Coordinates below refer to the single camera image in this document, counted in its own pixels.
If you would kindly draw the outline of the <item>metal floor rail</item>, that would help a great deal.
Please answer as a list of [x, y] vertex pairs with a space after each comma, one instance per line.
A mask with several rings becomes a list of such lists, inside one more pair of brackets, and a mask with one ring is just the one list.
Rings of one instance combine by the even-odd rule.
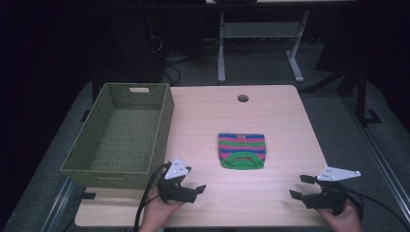
[[74, 188], [74, 181], [70, 178], [66, 178], [52, 202], [51, 209], [45, 218], [41, 232], [55, 232]]
[[401, 213], [403, 214], [403, 224], [410, 228], [410, 195], [399, 181], [384, 156], [382, 149], [376, 143], [376, 140], [368, 129], [369, 125], [381, 124], [380, 118], [373, 109], [365, 109], [360, 113], [357, 109], [359, 105], [354, 104], [349, 98], [342, 98], [341, 101], [370, 149], [380, 174], [401, 210]]

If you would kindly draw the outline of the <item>striped knitted garment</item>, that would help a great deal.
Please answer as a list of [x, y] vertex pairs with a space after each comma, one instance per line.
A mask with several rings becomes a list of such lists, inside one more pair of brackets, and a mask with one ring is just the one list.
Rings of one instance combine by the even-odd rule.
[[259, 133], [220, 133], [219, 160], [234, 170], [262, 169], [266, 159], [265, 136]]

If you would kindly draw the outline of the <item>green woven basket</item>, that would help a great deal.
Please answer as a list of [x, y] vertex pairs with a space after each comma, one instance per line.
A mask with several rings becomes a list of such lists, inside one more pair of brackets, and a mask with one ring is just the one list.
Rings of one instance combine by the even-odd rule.
[[104, 84], [61, 171], [87, 188], [144, 189], [164, 162], [173, 109], [167, 84]]

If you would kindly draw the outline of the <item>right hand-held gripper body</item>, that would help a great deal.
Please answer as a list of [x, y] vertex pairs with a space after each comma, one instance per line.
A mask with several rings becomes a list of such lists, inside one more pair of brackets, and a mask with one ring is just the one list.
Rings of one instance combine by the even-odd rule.
[[324, 166], [315, 176], [316, 183], [321, 187], [321, 192], [304, 195], [302, 201], [308, 209], [331, 209], [334, 216], [340, 215], [344, 210], [347, 200], [351, 201], [362, 214], [362, 205], [352, 197], [347, 188], [341, 183], [342, 180], [357, 178], [360, 171], [346, 170], [331, 166]]

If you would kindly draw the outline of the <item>black floor stand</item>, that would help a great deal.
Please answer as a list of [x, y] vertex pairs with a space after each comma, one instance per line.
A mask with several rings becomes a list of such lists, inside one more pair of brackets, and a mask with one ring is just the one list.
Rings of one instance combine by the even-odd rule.
[[363, 127], [368, 124], [380, 124], [381, 119], [373, 109], [366, 108], [366, 71], [358, 65], [349, 65], [340, 71], [327, 76], [323, 80], [300, 90], [300, 93], [313, 93], [333, 81], [341, 78], [337, 93], [341, 97], [348, 97], [356, 90], [356, 117]]

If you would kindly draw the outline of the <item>white metal desk frame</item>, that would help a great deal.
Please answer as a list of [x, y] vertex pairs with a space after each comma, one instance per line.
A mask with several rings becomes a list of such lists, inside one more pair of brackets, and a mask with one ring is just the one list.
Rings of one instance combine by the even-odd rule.
[[304, 11], [298, 21], [284, 22], [226, 22], [220, 14], [218, 83], [226, 81], [224, 62], [224, 42], [226, 39], [293, 39], [294, 44], [286, 51], [286, 58], [297, 83], [304, 77], [296, 60], [296, 55], [307, 26], [309, 11]]

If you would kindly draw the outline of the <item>person's left hand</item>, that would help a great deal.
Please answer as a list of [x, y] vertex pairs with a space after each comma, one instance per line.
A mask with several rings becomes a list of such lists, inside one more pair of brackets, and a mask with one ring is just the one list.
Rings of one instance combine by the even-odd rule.
[[171, 215], [184, 205], [184, 202], [164, 203], [156, 188], [148, 194], [148, 203], [144, 207], [143, 220], [139, 232], [158, 232]]

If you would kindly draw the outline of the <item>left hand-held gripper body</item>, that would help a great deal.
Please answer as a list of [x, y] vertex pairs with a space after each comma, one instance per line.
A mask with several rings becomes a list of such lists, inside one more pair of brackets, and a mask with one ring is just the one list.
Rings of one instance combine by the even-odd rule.
[[164, 203], [170, 201], [193, 203], [196, 200], [197, 194], [195, 189], [185, 188], [181, 185], [182, 181], [189, 174], [186, 171], [186, 166], [180, 158], [176, 158], [165, 166], [165, 172], [157, 183], [160, 199]]

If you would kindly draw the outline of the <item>person's right hand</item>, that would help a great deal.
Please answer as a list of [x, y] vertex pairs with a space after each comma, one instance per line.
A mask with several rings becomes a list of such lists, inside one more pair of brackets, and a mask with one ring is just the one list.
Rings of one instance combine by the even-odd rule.
[[347, 200], [343, 212], [334, 216], [330, 209], [316, 209], [316, 212], [335, 232], [363, 232], [359, 212], [355, 205]]

